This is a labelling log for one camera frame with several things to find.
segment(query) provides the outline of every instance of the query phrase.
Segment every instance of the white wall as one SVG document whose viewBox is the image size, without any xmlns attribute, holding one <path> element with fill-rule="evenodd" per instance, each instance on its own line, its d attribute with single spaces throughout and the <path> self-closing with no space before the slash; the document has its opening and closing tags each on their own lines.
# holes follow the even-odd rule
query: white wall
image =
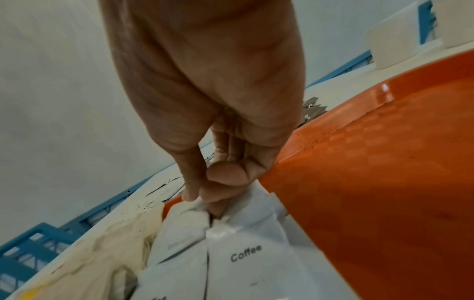
<svg viewBox="0 0 474 300">
<path fill-rule="evenodd" d="M 366 51 L 363 32 L 411 1 L 294 0 L 307 83 Z M 95 0 L 0 2 L 0 245 L 171 163 L 126 100 Z"/>
</svg>

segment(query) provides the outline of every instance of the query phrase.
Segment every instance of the human hand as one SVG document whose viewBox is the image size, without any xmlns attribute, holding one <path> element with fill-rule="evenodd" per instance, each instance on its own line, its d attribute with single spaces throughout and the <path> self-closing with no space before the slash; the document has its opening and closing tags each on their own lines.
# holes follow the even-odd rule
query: human hand
<svg viewBox="0 0 474 300">
<path fill-rule="evenodd" d="M 125 91 L 178 164 L 183 199 L 220 215 L 267 172 L 301 113 L 305 66 L 289 0 L 100 0 Z M 216 146 L 207 169 L 198 143 Z"/>
</svg>

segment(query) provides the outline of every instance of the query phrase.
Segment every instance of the white container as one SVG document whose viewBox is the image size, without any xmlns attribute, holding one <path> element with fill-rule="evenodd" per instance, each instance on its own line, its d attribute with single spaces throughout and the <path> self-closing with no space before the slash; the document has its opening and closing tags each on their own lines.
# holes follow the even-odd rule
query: white container
<svg viewBox="0 0 474 300">
<path fill-rule="evenodd" d="M 367 40 L 377 69 L 384 69 L 414 56 L 420 46 L 418 3 L 393 14 L 367 31 Z"/>
<path fill-rule="evenodd" d="M 474 0 L 432 0 L 445 47 L 474 41 Z"/>
</svg>

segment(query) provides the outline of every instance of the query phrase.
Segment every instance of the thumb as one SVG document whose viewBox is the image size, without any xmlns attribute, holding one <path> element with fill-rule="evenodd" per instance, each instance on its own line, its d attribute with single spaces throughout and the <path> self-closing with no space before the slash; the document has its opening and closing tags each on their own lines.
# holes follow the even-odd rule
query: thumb
<svg viewBox="0 0 474 300">
<path fill-rule="evenodd" d="M 169 151 L 184 178 L 184 201 L 194 201 L 199 196 L 199 189 L 206 181 L 207 166 L 199 146 L 184 151 Z"/>
</svg>

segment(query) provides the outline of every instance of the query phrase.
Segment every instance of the orange plastic tray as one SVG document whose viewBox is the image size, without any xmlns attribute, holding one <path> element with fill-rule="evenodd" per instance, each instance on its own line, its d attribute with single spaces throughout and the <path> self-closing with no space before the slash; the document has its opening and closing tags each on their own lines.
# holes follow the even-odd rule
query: orange plastic tray
<svg viewBox="0 0 474 300">
<path fill-rule="evenodd" d="M 299 128 L 260 181 L 362 299 L 474 299 L 474 51 Z"/>
</svg>

